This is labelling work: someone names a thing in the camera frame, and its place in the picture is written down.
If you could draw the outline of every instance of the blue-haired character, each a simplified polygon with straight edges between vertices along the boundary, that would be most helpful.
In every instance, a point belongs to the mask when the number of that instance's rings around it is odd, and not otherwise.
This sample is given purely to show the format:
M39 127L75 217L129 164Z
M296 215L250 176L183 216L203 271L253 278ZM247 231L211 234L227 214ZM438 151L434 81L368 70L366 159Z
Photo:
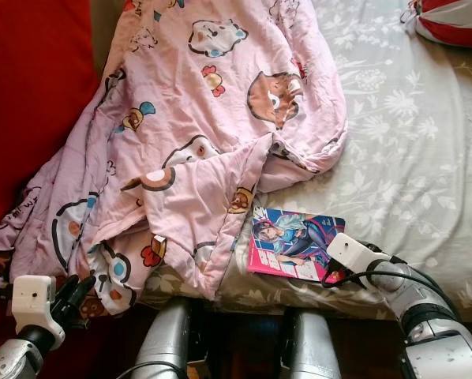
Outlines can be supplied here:
M312 220L313 217L315 215L285 214L275 223L261 220L253 225L253 235L256 239L273 244L278 261L293 265L303 265L308 257L305 255L306 250L315 243L321 252L317 250L309 258L325 267L328 263L326 237L320 225ZM291 243L292 246L284 251L285 243Z

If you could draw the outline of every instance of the anime magazine cover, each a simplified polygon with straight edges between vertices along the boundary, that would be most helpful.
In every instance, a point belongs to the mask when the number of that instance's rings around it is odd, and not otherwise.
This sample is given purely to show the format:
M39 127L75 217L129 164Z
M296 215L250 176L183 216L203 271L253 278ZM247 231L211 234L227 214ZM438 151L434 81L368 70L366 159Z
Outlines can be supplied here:
M320 282L331 259L327 247L344 230L339 217L255 207L248 271ZM333 272L327 282L343 277Z

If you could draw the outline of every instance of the dark floor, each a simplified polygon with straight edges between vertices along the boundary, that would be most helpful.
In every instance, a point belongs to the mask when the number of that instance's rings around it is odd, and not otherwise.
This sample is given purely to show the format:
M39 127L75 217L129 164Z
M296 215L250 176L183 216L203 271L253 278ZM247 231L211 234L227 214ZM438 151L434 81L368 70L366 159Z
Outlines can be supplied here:
M74 330L47 356L39 379L114 378L134 364L155 311L135 306L119 319ZM278 373L283 317L208 313L204 316L213 379L273 378ZM343 379L401 378L403 337L396 322L328 319ZM3 328L13 334L11 317ZM467 327L472 331L472 324Z

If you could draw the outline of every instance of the white floral bedsheet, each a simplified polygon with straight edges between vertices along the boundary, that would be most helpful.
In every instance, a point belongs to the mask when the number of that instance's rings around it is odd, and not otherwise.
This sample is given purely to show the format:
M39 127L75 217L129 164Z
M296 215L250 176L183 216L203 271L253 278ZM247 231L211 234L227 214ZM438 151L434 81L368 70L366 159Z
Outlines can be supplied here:
M472 321L472 50L406 32L407 0L314 0L347 97L349 141L320 178L258 199L263 206L341 216L346 232L437 279ZM226 311L313 306L389 318L355 285L320 285L246 272L249 220L219 290ZM168 267L141 301L196 296Z

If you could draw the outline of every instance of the cartoon print blanket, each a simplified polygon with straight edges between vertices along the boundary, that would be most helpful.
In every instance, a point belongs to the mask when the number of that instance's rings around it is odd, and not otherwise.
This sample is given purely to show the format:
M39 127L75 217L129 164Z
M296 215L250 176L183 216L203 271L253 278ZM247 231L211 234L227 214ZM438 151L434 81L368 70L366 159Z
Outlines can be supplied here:
M0 286L94 275L89 316L164 261L214 299L256 192L338 160L345 102L308 0L129 3L135 30L66 145L0 224Z

